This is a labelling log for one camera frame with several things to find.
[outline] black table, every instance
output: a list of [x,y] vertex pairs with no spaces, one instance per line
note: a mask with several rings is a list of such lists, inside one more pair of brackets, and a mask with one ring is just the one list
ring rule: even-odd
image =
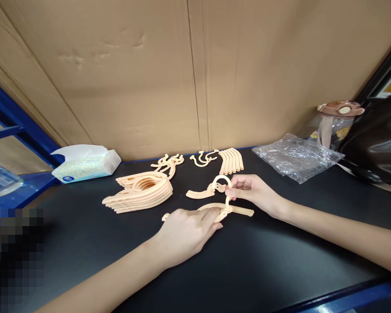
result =
[[[250,149],[241,153],[245,170],[240,173],[259,175],[280,195],[391,229],[391,193],[359,181],[338,166],[299,185]],[[122,189],[115,178],[149,171],[153,162],[124,163],[112,176],[61,186],[37,208],[36,214],[43,214],[43,233],[35,236],[43,239],[43,246],[37,245],[36,253],[30,253],[25,279],[29,275],[31,288],[24,287],[25,296],[14,312],[38,309],[133,250],[158,231],[165,213],[225,201],[225,195],[218,192],[202,200],[185,196],[188,190],[205,190],[222,163],[218,158],[199,168],[186,156],[171,181],[174,193],[162,205],[115,214],[101,204],[103,198]],[[224,228],[200,254],[164,272],[116,312],[268,312],[391,279],[383,268],[275,220],[248,201],[236,200],[234,205],[254,209],[255,214],[229,214],[222,222]]]

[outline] tissue box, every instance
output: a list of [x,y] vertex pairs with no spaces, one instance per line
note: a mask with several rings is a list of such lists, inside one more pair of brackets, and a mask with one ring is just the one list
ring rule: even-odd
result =
[[122,161],[115,150],[94,145],[64,147],[51,154],[65,156],[65,162],[52,171],[63,183],[112,175]]

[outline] cardboard wall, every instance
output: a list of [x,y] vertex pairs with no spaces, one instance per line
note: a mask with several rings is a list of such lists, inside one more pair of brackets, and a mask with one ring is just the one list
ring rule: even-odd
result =
[[391,0],[189,0],[205,146],[296,133],[352,99],[391,47]]
[[0,85],[123,160],[295,133],[390,48],[391,0],[0,0]]
[[[70,129],[71,142],[84,130],[82,143],[116,149],[124,160],[199,149],[186,1],[0,0],[0,7],[81,126]],[[36,107],[50,124],[65,115],[41,101]]]

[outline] plastic bag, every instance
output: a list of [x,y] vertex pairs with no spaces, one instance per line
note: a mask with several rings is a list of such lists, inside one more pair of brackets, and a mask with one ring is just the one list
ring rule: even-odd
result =
[[303,183],[309,178],[335,165],[345,155],[293,134],[281,140],[252,149],[278,173]]

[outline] hand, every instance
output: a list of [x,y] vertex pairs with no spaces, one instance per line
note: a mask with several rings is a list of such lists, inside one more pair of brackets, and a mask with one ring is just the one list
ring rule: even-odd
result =
[[202,211],[178,209],[171,213],[159,232],[149,240],[166,268],[201,251],[214,232],[223,227],[221,223],[214,223],[219,214],[219,208]]
[[257,175],[233,175],[232,189],[226,187],[226,195],[232,200],[242,198],[253,202],[262,211],[281,219],[286,211],[288,200],[278,195]]

